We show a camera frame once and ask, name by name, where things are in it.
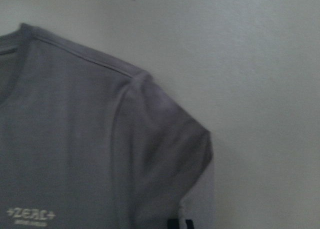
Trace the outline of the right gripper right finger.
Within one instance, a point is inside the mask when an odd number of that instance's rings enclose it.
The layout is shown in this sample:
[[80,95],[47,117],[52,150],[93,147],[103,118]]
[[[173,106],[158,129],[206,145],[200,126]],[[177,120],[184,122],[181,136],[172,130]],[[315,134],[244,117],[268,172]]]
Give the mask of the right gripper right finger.
[[187,229],[194,229],[194,222],[192,219],[186,219],[185,224]]

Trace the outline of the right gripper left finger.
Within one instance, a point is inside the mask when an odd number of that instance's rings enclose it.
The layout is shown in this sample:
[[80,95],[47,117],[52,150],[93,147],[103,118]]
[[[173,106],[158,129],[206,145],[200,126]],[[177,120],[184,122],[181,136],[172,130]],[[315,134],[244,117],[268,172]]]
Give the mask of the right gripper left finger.
[[167,220],[167,229],[179,229],[179,219],[170,218]]

